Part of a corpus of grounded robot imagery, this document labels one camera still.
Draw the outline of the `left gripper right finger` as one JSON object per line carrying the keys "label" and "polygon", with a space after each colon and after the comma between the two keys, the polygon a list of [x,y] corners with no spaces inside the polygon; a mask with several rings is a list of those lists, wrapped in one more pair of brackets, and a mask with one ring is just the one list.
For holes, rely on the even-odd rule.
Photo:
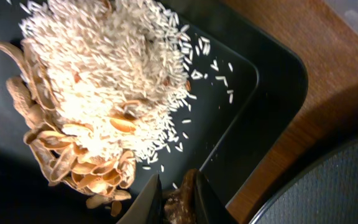
{"label": "left gripper right finger", "polygon": [[197,224],[237,224],[201,172],[195,179],[195,213]]}

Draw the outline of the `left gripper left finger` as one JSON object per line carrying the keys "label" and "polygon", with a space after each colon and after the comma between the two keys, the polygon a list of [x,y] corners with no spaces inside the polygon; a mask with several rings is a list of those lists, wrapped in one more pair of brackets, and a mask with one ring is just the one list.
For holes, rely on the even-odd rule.
{"label": "left gripper left finger", "polygon": [[162,201],[160,177],[158,174],[154,174],[117,224],[163,223]]}

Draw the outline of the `brown walnut piece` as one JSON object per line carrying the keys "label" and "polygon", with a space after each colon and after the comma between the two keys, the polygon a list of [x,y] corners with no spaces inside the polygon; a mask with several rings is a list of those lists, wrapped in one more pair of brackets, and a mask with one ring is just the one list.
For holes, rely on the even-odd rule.
{"label": "brown walnut piece", "polygon": [[181,186],[168,194],[163,207],[163,223],[196,223],[194,192],[197,173],[198,169],[190,169],[185,174]]}

